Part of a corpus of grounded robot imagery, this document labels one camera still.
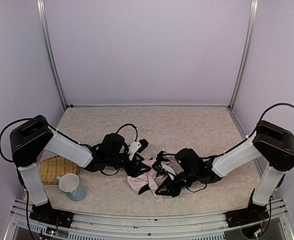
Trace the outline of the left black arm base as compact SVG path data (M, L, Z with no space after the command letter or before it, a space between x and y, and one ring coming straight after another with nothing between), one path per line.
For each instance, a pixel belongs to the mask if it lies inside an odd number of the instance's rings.
M70 211L53 208L50 201L40 206L32 205L30 213L32 220L63 228L71 227L73 216Z

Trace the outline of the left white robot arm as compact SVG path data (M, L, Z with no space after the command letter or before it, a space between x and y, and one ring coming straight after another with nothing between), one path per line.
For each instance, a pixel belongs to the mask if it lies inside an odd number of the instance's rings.
M22 125L10 133L10 144L13 162L35 210L52 209L38 170L43 152L54 153L92 173L110 167L123 169L127 176L135 178L151 170L139 155L148 146L145 139L127 144L123 136L113 132L90 146L52 127L43 115L23 119Z

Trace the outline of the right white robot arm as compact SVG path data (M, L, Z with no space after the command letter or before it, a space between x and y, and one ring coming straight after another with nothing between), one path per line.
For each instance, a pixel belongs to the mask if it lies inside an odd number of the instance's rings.
M294 167L294 135L270 122L261 120L252 135L221 155L199 157L191 148L183 148L174 159L182 168L176 173L163 164L164 153L157 157L153 168L167 175L155 193L159 196L176 197L182 188L194 182L208 185L222 180L235 169L248 162L264 157L268 166L253 190L247 211L263 212L273 192L278 188L287 171Z

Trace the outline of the pink and black folding umbrella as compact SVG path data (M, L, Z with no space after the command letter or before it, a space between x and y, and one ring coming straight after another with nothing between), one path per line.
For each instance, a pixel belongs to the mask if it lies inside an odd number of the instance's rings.
M173 168L176 174L182 172L182 167L174 156L165 155L162 157L151 157L150 159L143 160L142 163L148 167L152 167L154 163L164 162L167 166ZM127 183L129 184L131 190L137 195L141 195L147 191L153 193L154 201L157 204L164 202L164 198L161 195L157 195L155 191L158 189L160 183L166 179L164 173L158 173L156 170L151 168L150 171L139 175L138 177L127 177Z

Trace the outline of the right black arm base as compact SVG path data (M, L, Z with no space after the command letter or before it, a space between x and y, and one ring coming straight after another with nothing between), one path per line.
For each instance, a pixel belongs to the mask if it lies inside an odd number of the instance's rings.
M247 207L237 210L230 210L225 213L229 228L258 222L269 218L266 205L261 206L253 203L253 193L254 190L251 193Z

